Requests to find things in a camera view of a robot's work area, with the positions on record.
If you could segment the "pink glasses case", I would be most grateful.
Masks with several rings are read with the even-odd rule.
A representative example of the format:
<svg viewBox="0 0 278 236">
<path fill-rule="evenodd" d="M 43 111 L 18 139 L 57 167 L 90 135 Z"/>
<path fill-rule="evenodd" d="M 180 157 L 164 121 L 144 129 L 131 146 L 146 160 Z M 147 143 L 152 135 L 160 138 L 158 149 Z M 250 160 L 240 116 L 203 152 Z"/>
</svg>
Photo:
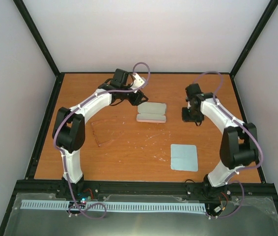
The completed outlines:
<svg viewBox="0 0 278 236">
<path fill-rule="evenodd" d="M 166 103 L 144 102 L 138 105 L 137 122 L 165 123 L 167 112 Z"/>
</svg>

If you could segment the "light blue cleaning cloth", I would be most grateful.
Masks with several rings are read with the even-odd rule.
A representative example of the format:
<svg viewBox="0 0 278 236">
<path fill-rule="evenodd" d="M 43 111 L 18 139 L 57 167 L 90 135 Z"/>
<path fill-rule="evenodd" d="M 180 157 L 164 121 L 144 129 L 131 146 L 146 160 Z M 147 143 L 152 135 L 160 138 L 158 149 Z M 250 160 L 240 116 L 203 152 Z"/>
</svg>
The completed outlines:
<svg viewBox="0 0 278 236">
<path fill-rule="evenodd" d="M 170 145 L 170 167 L 175 171 L 198 171 L 197 148 L 195 145 Z"/>
</svg>

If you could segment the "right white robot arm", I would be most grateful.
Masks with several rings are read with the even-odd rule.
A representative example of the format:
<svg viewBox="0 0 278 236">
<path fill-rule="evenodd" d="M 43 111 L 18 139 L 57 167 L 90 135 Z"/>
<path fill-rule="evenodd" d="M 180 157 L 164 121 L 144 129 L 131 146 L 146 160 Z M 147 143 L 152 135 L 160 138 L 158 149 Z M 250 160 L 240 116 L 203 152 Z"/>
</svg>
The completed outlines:
<svg viewBox="0 0 278 236">
<path fill-rule="evenodd" d="M 207 117 L 220 130 L 220 161 L 202 183 L 202 194 L 211 198 L 227 185 L 234 175 L 259 159 L 257 130 L 229 112 L 212 93 L 203 93 L 199 84 L 185 88 L 187 107 L 182 108 L 182 120 L 200 126 Z"/>
</svg>

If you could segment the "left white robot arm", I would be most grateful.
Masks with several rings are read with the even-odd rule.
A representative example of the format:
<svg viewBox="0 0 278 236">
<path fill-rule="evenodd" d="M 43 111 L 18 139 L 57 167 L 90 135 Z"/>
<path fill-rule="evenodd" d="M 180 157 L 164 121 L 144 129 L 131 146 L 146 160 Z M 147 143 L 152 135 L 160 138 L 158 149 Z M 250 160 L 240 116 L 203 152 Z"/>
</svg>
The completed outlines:
<svg viewBox="0 0 278 236">
<path fill-rule="evenodd" d="M 140 90 L 147 80 L 136 72 L 116 69 L 112 78 L 107 79 L 95 92 L 81 103 L 71 107 L 61 107 L 56 115 L 53 129 L 53 144 L 61 153 L 63 178 L 69 183 L 67 193 L 73 198 L 80 197 L 84 185 L 80 164 L 80 149 L 85 142 L 85 125 L 101 109 L 110 106 L 116 100 L 127 100 L 138 106 L 148 97 Z"/>
</svg>

